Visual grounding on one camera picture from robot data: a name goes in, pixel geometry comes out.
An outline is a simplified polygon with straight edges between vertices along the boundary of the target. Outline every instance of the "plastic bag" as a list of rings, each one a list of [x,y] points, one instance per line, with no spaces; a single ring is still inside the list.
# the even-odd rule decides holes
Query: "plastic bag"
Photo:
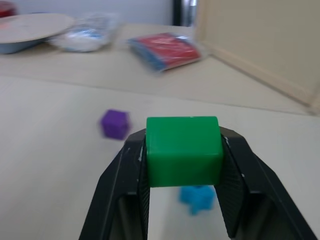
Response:
[[[206,57],[204,50],[188,37],[171,32],[131,38],[128,44],[157,72],[190,64]]]
[[[113,13],[87,13],[62,34],[51,37],[50,44],[68,52],[92,52],[109,44],[120,25]]]

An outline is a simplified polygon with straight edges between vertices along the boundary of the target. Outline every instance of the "green block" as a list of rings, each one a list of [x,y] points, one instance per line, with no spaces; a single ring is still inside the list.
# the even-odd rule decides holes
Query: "green block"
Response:
[[[149,117],[146,151],[150,187],[219,183],[224,154],[215,116]]]

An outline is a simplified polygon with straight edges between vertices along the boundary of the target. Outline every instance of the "wooden panel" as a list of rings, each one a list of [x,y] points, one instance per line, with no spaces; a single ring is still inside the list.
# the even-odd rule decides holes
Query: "wooden panel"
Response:
[[[197,38],[213,55],[311,104],[320,85],[320,1],[200,0]]]

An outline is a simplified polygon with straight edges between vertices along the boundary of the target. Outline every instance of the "blue cube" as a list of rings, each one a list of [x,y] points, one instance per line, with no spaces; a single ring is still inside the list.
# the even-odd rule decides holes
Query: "blue cube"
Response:
[[[180,202],[190,205],[190,214],[213,208],[215,192],[210,186],[183,186],[180,189]]]

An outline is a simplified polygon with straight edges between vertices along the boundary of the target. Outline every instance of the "wooden board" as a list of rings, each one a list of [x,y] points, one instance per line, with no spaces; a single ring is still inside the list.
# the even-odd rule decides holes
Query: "wooden board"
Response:
[[[75,20],[58,13],[35,13],[0,18],[0,44],[47,38],[71,27]]]
[[[320,106],[319,8],[317,0],[200,0],[196,35],[215,57]]]

